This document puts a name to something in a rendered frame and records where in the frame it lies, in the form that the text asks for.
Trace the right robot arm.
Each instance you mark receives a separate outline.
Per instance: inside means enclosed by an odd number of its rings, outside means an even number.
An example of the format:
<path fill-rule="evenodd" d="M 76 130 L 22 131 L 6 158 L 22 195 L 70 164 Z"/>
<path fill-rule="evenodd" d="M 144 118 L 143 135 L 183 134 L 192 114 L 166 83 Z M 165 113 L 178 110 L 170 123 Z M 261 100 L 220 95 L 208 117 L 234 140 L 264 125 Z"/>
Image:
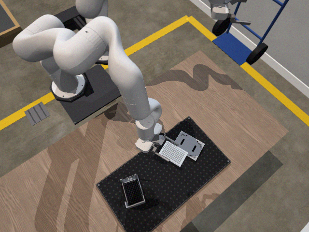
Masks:
<path fill-rule="evenodd" d="M 126 55 L 118 26 L 110 18 L 96 17 L 75 34 L 57 17 L 46 14 L 14 38 L 13 49 L 25 61 L 40 61 L 53 80 L 53 92 L 64 99 L 82 92 L 85 86 L 82 74 L 108 51 L 110 77 L 135 119 L 138 137 L 163 144 L 165 134 L 154 134 L 162 114 L 161 105 L 148 98 L 142 73 Z"/>

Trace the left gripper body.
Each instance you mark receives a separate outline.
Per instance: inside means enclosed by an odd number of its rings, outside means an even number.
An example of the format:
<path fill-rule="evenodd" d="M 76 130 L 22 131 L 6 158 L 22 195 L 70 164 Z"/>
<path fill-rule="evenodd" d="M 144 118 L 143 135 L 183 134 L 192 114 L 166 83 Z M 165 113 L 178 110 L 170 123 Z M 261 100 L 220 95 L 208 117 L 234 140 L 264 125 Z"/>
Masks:
<path fill-rule="evenodd" d="M 210 2 L 210 1 L 209 1 Z M 211 3 L 211 18 L 215 20 L 226 20 L 229 14 L 228 3 L 227 4 L 214 4 Z"/>

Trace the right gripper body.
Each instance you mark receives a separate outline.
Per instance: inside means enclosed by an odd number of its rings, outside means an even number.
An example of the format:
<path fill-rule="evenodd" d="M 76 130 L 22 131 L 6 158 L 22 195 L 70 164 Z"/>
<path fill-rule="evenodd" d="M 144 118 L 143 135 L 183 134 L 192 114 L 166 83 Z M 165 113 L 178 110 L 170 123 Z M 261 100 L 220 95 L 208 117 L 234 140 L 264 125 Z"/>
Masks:
<path fill-rule="evenodd" d="M 162 131 L 162 125 L 160 125 L 159 123 L 156 123 L 155 127 L 154 127 L 154 134 L 160 134 Z M 140 138 L 138 138 L 138 140 L 136 141 L 135 145 L 136 148 L 138 150 L 140 150 L 143 153 L 148 153 L 149 150 L 152 147 L 153 142 L 149 141 L 149 140 L 142 140 Z"/>

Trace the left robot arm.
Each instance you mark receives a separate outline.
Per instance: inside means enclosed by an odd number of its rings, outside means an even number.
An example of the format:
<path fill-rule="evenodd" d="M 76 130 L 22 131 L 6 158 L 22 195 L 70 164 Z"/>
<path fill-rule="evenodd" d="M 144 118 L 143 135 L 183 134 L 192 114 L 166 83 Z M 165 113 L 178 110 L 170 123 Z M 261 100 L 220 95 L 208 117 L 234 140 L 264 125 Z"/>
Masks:
<path fill-rule="evenodd" d="M 232 5 L 240 0 L 209 0 L 214 4 L 227 4 Z M 108 17 L 108 0 L 76 0 L 76 9 L 78 13 L 86 18 L 88 24 L 91 20 L 99 16 Z M 99 61 L 108 61 L 109 52 L 107 51 Z"/>

